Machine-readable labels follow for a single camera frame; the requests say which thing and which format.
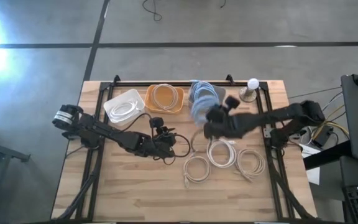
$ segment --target coiled cable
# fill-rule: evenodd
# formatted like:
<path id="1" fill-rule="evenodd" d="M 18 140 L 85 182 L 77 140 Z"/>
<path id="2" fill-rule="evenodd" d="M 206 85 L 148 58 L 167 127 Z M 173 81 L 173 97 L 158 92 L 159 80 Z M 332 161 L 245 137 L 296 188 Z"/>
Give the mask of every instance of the coiled cable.
<path id="1" fill-rule="evenodd" d="M 213 149 L 216 146 L 221 145 L 221 144 L 225 145 L 227 150 L 229 151 L 229 160 L 225 164 L 217 163 L 212 156 Z M 218 140 L 210 141 L 209 146 L 206 149 L 206 154 L 208 156 L 209 161 L 211 161 L 211 163 L 218 168 L 228 168 L 228 167 L 232 166 L 236 162 L 236 156 L 237 156 L 236 150 L 234 149 L 233 144 L 234 144 L 234 142 L 227 141 L 225 139 L 218 139 Z"/>
<path id="2" fill-rule="evenodd" d="M 196 156 L 196 150 L 193 147 L 193 142 L 195 140 L 195 137 L 201 133 L 203 130 L 199 129 L 197 130 L 193 137 L 190 139 L 190 147 L 191 147 L 191 156 L 185 161 L 185 163 L 183 164 L 183 178 L 185 180 L 185 187 L 188 188 L 190 182 L 193 183 L 201 183 L 204 182 L 206 179 L 208 179 L 209 175 L 211 174 L 211 166 L 209 165 L 209 162 L 202 156 Z M 206 167 L 206 171 L 205 174 L 202 177 L 192 177 L 189 173 L 188 173 L 188 165 L 191 161 L 195 161 L 195 160 L 199 160 L 201 162 L 203 162 L 205 164 Z"/>
<path id="3" fill-rule="evenodd" d="M 189 90 L 189 97 L 193 99 L 191 107 L 191 116 L 197 125 L 207 122 L 205 112 L 219 104 L 219 96 L 215 92 L 214 87 L 208 82 L 193 80 L 194 84 Z M 200 95 L 201 92 L 209 92 L 207 95 Z"/>
<path id="4" fill-rule="evenodd" d="M 246 155 L 246 154 L 252 154 L 257 159 L 256 166 L 250 172 L 247 172 L 242 167 L 242 164 L 241 164 L 241 159 L 242 159 L 243 155 Z M 252 182 L 253 178 L 257 177 L 265 170 L 266 162 L 265 162 L 265 159 L 262 157 L 262 155 L 260 155 L 257 151 L 252 150 L 252 149 L 243 149 L 237 155 L 236 167 L 237 167 L 237 170 L 239 171 L 239 173 L 245 179 L 247 179 L 249 182 Z"/>
<path id="5" fill-rule="evenodd" d="M 115 122 L 124 121 L 134 115 L 139 109 L 137 108 L 137 101 L 131 100 L 119 103 L 110 110 L 110 118 Z"/>
<path id="6" fill-rule="evenodd" d="M 169 105 L 167 106 L 164 106 L 162 105 L 160 102 L 158 102 L 157 100 L 157 90 L 161 87 L 167 87 L 171 90 L 172 92 L 172 101 Z M 152 91 L 152 94 L 151 94 L 151 98 L 152 98 L 152 101 L 154 103 L 155 106 L 158 106 L 159 108 L 163 109 L 163 110 L 166 110 L 166 111 L 169 111 L 170 109 L 174 108 L 177 103 L 178 103 L 178 91 L 177 89 L 175 89 L 175 87 L 169 85 L 169 84 L 159 84 L 157 86 L 154 87 L 153 91 Z"/>

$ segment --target orange plastic container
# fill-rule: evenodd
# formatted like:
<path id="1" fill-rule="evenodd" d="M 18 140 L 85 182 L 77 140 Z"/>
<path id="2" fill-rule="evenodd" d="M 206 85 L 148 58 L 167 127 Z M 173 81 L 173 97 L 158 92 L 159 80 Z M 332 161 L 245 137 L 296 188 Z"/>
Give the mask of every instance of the orange plastic container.
<path id="1" fill-rule="evenodd" d="M 178 114 L 183 107 L 183 96 L 185 94 L 185 91 L 182 88 L 175 87 L 178 92 L 178 101 L 172 109 L 165 110 L 156 106 L 152 100 L 153 89 L 156 86 L 157 85 L 150 85 L 147 89 L 145 99 L 146 108 L 149 109 L 151 112 L 156 113 Z M 169 105 L 173 100 L 172 90 L 168 87 L 161 86 L 155 93 L 155 100 L 157 100 L 161 105 Z"/>

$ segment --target white light bulb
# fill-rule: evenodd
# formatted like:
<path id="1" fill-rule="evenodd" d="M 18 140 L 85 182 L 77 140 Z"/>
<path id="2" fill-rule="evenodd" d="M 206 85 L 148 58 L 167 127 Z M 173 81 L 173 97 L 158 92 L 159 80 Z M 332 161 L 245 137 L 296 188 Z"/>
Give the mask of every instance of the white light bulb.
<path id="1" fill-rule="evenodd" d="M 256 78 L 251 78 L 251 79 L 248 81 L 248 88 L 249 88 L 250 90 L 256 90 L 258 87 L 259 87 L 259 81 L 258 81 L 258 79 L 256 79 Z"/>

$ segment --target wooden table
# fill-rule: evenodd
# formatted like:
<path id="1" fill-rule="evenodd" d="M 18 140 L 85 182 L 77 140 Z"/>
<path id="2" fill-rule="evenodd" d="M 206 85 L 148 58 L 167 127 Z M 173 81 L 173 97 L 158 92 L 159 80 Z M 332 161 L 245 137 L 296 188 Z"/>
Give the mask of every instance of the wooden table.
<path id="1" fill-rule="evenodd" d="M 288 105 L 288 98 L 281 80 L 267 81 L 274 109 Z M 93 114 L 99 93 L 100 82 L 84 82 L 79 106 L 85 113 Z M 225 87 L 226 96 L 238 97 L 239 87 Z M 131 87 L 114 87 L 113 97 Z M 145 99 L 147 87 L 136 87 Z M 241 103 L 235 112 L 248 111 L 258 113 L 256 102 Z M 191 138 L 196 126 L 190 116 L 188 102 L 178 115 L 152 113 L 161 116 L 169 128 Z M 150 133 L 148 118 L 141 118 L 130 130 Z M 174 150 L 183 154 L 187 150 L 184 140 L 177 138 Z M 265 149 L 260 128 L 236 139 L 236 149 L 251 148 L 265 157 Z M 202 135 L 195 141 L 201 155 L 205 158 L 207 140 Z M 79 141 L 72 141 L 68 152 L 76 149 Z M 214 158 L 222 163 L 226 151 L 217 149 Z M 59 216 L 71 203 L 81 185 L 85 165 L 86 150 L 80 150 L 66 159 L 53 208 L 52 218 Z M 252 168 L 254 158 L 244 157 L 244 166 Z M 94 221 L 138 221 L 138 222 L 235 222 L 235 221 L 274 221 L 276 214 L 273 204 L 269 172 L 264 173 L 250 183 L 229 167 L 220 169 L 211 166 L 209 179 L 202 184 L 190 184 L 186 189 L 183 183 L 183 163 L 185 158 L 177 158 L 171 166 L 152 158 L 136 157 L 120 148 L 115 142 L 106 141 L 101 168 L 98 196 L 94 211 Z M 299 148 L 288 146 L 285 149 L 285 167 L 292 192 L 309 213 L 316 216 L 305 167 Z M 189 170 L 193 175 L 202 174 L 202 163 L 191 163 Z M 282 207 L 285 202 L 280 192 Z"/>

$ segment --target concrete floor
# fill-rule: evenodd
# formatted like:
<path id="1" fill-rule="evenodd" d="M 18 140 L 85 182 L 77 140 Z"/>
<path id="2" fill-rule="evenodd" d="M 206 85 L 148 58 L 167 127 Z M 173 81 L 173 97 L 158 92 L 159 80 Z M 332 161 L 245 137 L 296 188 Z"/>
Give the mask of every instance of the concrete floor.
<path id="1" fill-rule="evenodd" d="M 100 41 L 358 41 L 358 0 L 227 0 L 222 9 L 220 0 L 156 2 L 160 22 L 142 9 L 142 0 L 112 1 Z M 0 0 L 0 43 L 92 43 L 102 5 L 103 0 Z M 30 162 L 9 165 L 0 190 L 0 223 L 49 219 L 68 144 L 51 121 L 60 105 L 78 102 L 90 52 L 0 49 L 0 145 L 31 154 Z M 231 74 L 284 80 L 288 96 L 296 96 L 337 87 L 341 75 L 352 73 L 358 73 L 358 47 L 99 49 L 90 79 L 223 79 Z M 325 105 L 337 92 L 290 101 Z M 338 100 L 327 113 L 341 104 Z M 346 125 L 346 119 L 338 123 Z M 341 221 L 340 203 L 316 201 L 320 217 Z"/>

